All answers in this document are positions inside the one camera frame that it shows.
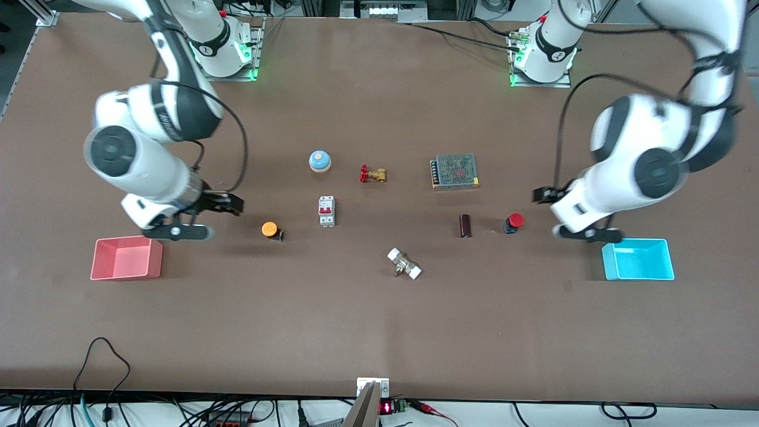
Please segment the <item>table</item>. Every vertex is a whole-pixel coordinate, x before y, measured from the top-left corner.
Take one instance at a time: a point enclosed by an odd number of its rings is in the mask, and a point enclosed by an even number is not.
[[[674,92],[688,74],[666,35],[587,34],[582,46],[575,81],[618,72]],[[97,96],[145,82],[152,61],[140,25],[104,15],[39,32],[0,125],[0,387],[70,387],[103,335],[132,363],[129,389],[349,396],[356,377],[387,376],[392,393],[422,398],[759,403],[759,121],[743,74],[731,154],[617,217],[628,236],[669,240],[676,280],[609,283],[600,245],[553,238],[549,209],[530,203],[552,178],[566,90],[510,88],[503,51],[430,31],[287,20],[258,82],[215,84],[252,137],[245,214],[202,215],[216,239],[168,243],[159,280],[91,282],[95,240],[137,230],[82,141]],[[578,94],[562,180],[591,164],[597,114],[629,91]],[[202,177],[232,182],[229,117],[206,147]],[[187,161],[196,149],[175,147]],[[332,155],[327,174],[308,168],[316,149]],[[433,193],[429,160],[462,152],[481,187]],[[361,184],[363,163],[388,182]],[[321,195],[338,201],[333,229],[318,225]],[[503,235],[517,211],[525,227]],[[472,239],[457,237],[459,214]],[[268,220],[284,244],[261,236]],[[393,278],[393,247],[419,280]],[[111,388],[123,368],[96,353],[80,386]]]

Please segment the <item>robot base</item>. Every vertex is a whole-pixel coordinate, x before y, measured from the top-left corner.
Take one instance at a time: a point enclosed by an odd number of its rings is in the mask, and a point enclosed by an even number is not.
[[[203,70],[203,66],[201,64],[200,72],[203,73],[203,76],[208,81],[243,82],[256,81],[258,79],[258,68],[261,65],[261,49],[263,47],[263,31],[266,27],[266,19],[263,20],[263,23],[260,27],[252,27],[248,23],[242,23],[242,25],[246,26],[246,29],[250,29],[250,32],[245,31],[242,40],[240,40],[240,54],[243,55],[246,59],[250,58],[250,62],[247,63],[243,68],[240,68],[240,71],[227,77],[214,77],[206,73],[206,71]]]
[[[506,45],[515,46],[519,49],[527,48],[529,43],[524,39],[524,37],[528,36],[528,29],[520,28],[519,32],[515,33],[515,35],[519,38],[512,39],[511,37],[506,37]],[[552,83],[540,83],[527,77],[527,75],[525,75],[522,70],[514,66],[515,62],[521,61],[521,55],[521,52],[509,51],[509,84],[511,87],[560,87],[564,89],[572,87],[572,81],[569,79],[568,68],[566,71],[564,71],[564,75],[561,76],[560,79]]]

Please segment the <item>electrical wire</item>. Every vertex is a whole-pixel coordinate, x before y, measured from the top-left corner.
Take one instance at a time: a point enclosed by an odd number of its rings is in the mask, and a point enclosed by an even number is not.
[[[189,419],[187,419],[187,414],[185,414],[185,413],[184,413],[184,409],[182,409],[182,406],[179,404],[179,402],[177,402],[177,398],[176,398],[176,397],[174,397],[174,395],[173,395],[173,394],[172,394],[172,400],[174,401],[174,405],[176,405],[176,407],[177,407],[177,409],[179,410],[179,412],[181,412],[181,413],[182,413],[182,418],[184,418],[184,421],[185,421],[185,422],[187,422],[187,423],[189,423],[189,422],[190,422],[190,420],[189,420]]]
[[[271,14],[271,12],[267,12],[267,11],[252,11],[249,8],[246,8],[245,6],[243,6],[241,3],[229,3],[229,5],[235,9],[238,9],[239,11],[246,11],[252,17],[256,16],[254,14],[265,14],[266,16],[274,16]]]
[[[258,406],[259,403],[264,402],[264,401],[268,401],[272,404],[272,410],[270,410],[269,413],[266,414],[266,416],[264,416],[262,419],[253,419],[250,422],[250,424],[255,424],[257,422],[264,422],[268,420],[274,414],[274,400],[258,400],[256,403],[253,404],[253,407],[250,408],[250,416],[251,417],[253,416],[253,411],[256,410],[256,406]]]
[[[116,404],[118,405],[118,411],[121,413],[121,417],[124,419],[124,424],[127,425],[127,427],[132,427],[132,425],[129,423],[129,418],[127,418],[127,414],[124,412],[124,408],[121,407],[121,401],[117,398]]]
[[[621,416],[615,416],[606,411],[606,406],[614,406],[619,413],[621,413]],[[617,402],[602,402],[601,403],[601,412],[603,415],[607,416],[608,418],[614,419],[616,421],[625,421],[627,422],[627,427],[632,427],[632,420],[633,419],[652,419],[656,416],[656,414],[659,412],[659,409],[657,408],[657,405],[655,403],[650,403],[647,405],[644,405],[645,407],[652,408],[653,411],[647,415],[628,415],[627,412],[619,405]]]
[[[195,421],[202,421],[204,416],[208,416],[213,411],[223,409],[224,406],[229,405],[230,403],[232,403],[232,401],[227,400],[227,401],[221,401],[220,402],[219,400],[214,400],[214,402],[211,404],[211,406],[209,406],[208,408],[206,408],[204,410],[201,410],[201,411],[195,413],[194,415],[192,415],[191,417],[189,417],[189,419],[187,421],[184,421],[182,424],[180,424],[179,427],[184,427],[185,425],[187,425],[188,427],[192,427],[192,423],[193,422],[195,422]]]
[[[113,396],[113,394],[116,392],[116,389],[119,388],[124,383],[124,381],[127,380],[127,378],[129,377],[129,374],[132,372],[132,367],[131,367],[131,365],[129,365],[129,362],[127,362],[127,360],[124,359],[124,357],[122,357],[120,354],[118,354],[118,352],[113,348],[113,344],[111,344],[111,341],[108,341],[108,338],[97,337],[97,338],[95,338],[94,340],[92,340],[90,342],[90,346],[87,347],[87,354],[84,356],[84,362],[82,363],[82,367],[79,368],[79,372],[77,373],[76,378],[74,378],[74,383],[72,384],[71,389],[73,391],[77,390],[77,382],[79,382],[79,378],[82,376],[82,372],[84,372],[84,367],[87,366],[87,360],[90,359],[90,352],[92,352],[93,345],[95,345],[95,343],[98,342],[98,341],[103,341],[106,344],[108,344],[108,348],[111,350],[111,353],[113,353],[113,356],[116,356],[127,367],[127,373],[124,374],[124,377],[121,379],[121,381],[119,381],[111,389],[111,392],[108,393],[108,397],[106,398],[106,409],[105,409],[105,410],[108,410],[109,409],[109,404],[111,403],[111,396]]]
[[[440,33],[444,36],[451,36],[457,39],[466,40],[468,42],[478,43],[485,46],[497,47],[499,49],[506,49],[513,52],[519,51],[519,48],[517,48],[516,46],[499,45],[497,43],[486,42],[484,40],[472,39],[471,37],[462,36],[460,34],[449,33],[448,31],[438,30],[437,28],[425,27],[424,25],[416,25],[416,24],[404,24],[404,25],[408,25],[409,27],[413,27],[413,28],[423,28],[425,30],[433,31],[435,33]]]
[[[274,400],[274,410],[277,412],[277,427],[282,427],[282,421],[279,419],[279,401]]]
[[[197,155],[197,159],[195,160],[195,163],[192,165],[193,170],[200,169],[200,161],[203,160],[203,156],[206,154],[206,146],[203,145],[199,141],[195,141],[194,139],[188,139],[187,142],[191,142],[193,144],[196,144],[198,147],[200,147],[200,153]],[[174,402],[176,403],[177,400],[174,398],[174,395],[172,395],[172,399],[174,399]]]
[[[480,19],[478,17],[471,17],[471,18],[467,19],[467,21],[478,22],[478,23],[484,25],[485,28],[487,28],[491,33],[498,34],[499,36],[504,36],[504,37],[508,37],[509,36],[509,32],[508,31],[496,30],[495,28],[493,28],[492,25],[490,25],[489,22],[487,22],[487,21],[485,21],[483,19]]]
[[[514,411],[517,413],[517,418],[519,418],[519,422],[522,423],[524,427],[530,427],[529,424],[527,424],[527,421],[524,420],[524,418],[521,415],[521,412],[519,412],[519,406],[517,406],[516,402],[512,402],[512,405],[514,405]]]
[[[247,139],[247,132],[245,131],[245,126],[242,124],[242,120],[240,120],[240,117],[237,115],[237,113],[232,110],[227,104],[224,103],[224,101],[220,100],[217,96],[212,95],[207,90],[201,89],[197,86],[194,86],[192,84],[187,84],[182,81],[158,81],[161,85],[166,86],[176,86],[176,87],[186,87],[188,89],[195,90],[196,92],[199,92],[210,99],[214,100],[216,103],[218,103],[226,112],[229,113],[229,115],[232,116],[232,118],[237,122],[238,127],[240,128],[240,133],[242,134],[242,147],[243,147],[243,160],[242,160],[242,166],[240,168],[240,175],[238,176],[237,180],[234,184],[232,184],[232,187],[229,188],[229,190],[226,190],[228,193],[233,192],[234,190],[238,189],[240,187],[240,184],[242,184],[243,180],[245,180],[245,174],[247,173],[247,163],[248,163],[248,157],[250,156],[250,148],[248,144]]]
[[[271,33],[273,33],[273,32],[274,32],[274,30],[276,30],[276,29],[277,29],[277,28],[278,28],[280,25],[282,25],[282,22],[284,22],[284,21],[285,21],[285,17],[286,17],[287,15],[289,15],[290,13],[292,13],[294,10],[295,10],[295,8],[291,8],[291,9],[288,9],[288,10],[286,10],[286,11],[282,12],[282,14],[280,14],[280,15],[278,16],[278,18],[280,18],[280,19],[279,19],[279,21],[277,21],[277,22],[276,22],[276,24],[274,24],[274,27],[272,27],[272,29],[271,29],[271,30],[269,30],[269,31],[268,31],[266,34],[264,34],[264,35],[263,35],[263,38],[261,39],[261,43],[263,43],[263,41],[264,41],[264,40],[266,40],[266,38],[267,38],[267,37],[268,37],[268,36],[269,36]]]
[[[444,415],[444,414],[441,414],[441,413],[434,413],[432,415],[439,416],[440,418],[445,418],[445,419],[449,420],[450,422],[452,422],[453,425],[455,425],[456,427],[458,427],[458,423],[456,421],[454,421],[451,417],[447,416],[447,415]]]
[[[52,414],[50,414],[50,418],[47,420],[47,422],[45,422],[45,424],[43,424],[43,427],[49,427],[52,425],[52,422],[55,419],[55,415],[58,414],[58,411],[63,407],[64,403],[66,403],[66,399],[61,400],[61,402],[55,407],[55,409],[52,411]]]
[[[84,414],[84,421],[87,421],[87,425],[89,427],[95,427],[95,423],[93,422],[93,419],[90,417],[90,412],[87,411],[87,404],[84,403],[84,393],[82,393],[79,396],[79,406],[82,408],[82,413]]]
[[[77,420],[74,418],[74,395],[76,394],[76,391],[71,391],[71,398],[69,399],[68,403],[68,413],[71,415],[71,425],[73,427],[77,427]]]

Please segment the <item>metal mounting plate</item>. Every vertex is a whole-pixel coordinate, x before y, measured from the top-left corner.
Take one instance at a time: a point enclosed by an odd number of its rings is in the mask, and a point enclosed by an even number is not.
[[[526,30],[526,28],[519,29],[520,32]],[[520,46],[520,43],[516,43],[508,37],[506,37],[506,45],[516,46],[519,48],[523,47]],[[569,78],[569,70],[564,71],[564,75],[561,76],[561,78],[557,81],[554,81],[552,83],[538,83],[524,75],[524,72],[522,72],[522,70],[514,66],[516,56],[516,52],[509,51],[509,83],[512,87],[560,87],[563,89],[572,87],[572,81]]]
[[[378,382],[382,386],[382,398],[390,397],[390,380],[388,378],[358,377],[356,379],[356,396],[361,394],[367,382]]]
[[[241,42],[253,43],[250,47],[250,51],[247,52],[250,55],[250,63],[245,65],[240,71],[227,77],[214,77],[200,68],[203,76],[208,81],[255,81],[258,79],[258,69],[261,65],[261,50],[263,48],[263,30],[266,26],[266,21],[263,22],[261,27],[252,27],[248,23],[243,23],[244,27],[249,28],[250,31],[244,32],[244,38]]]

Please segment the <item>robotic arm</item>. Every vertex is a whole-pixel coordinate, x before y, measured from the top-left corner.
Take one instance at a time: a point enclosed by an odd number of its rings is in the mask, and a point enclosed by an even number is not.
[[[183,20],[193,48],[201,53],[201,63],[209,73],[232,74],[244,65],[239,55],[230,52],[238,36],[231,34],[230,22],[221,18],[213,4],[202,0],[174,0],[172,8],[165,0],[77,2],[142,21],[167,69],[163,81],[100,96],[94,129],[84,144],[87,164],[101,178],[127,192],[121,206],[145,236],[210,239],[213,229],[195,224],[195,216],[202,210],[238,216],[244,202],[229,193],[212,191],[195,170],[166,149],[174,142],[208,138],[222,117],[222,107],[203,93],[216,96],[172,12],[177,11]],[[181,214],[190,214],[191,223],[181,223]]]
[[[687,27],[696,61],[685,102],[633,93],[617,99],[596,120],[591,135],[595,165],[564,188],[535,190],[561,222],[558,236],[619,242],[617,229],[595,223],[622,210],[662,201],[732,148],[735,73],[745,22],[743,0],[640,0],[663,24]]]

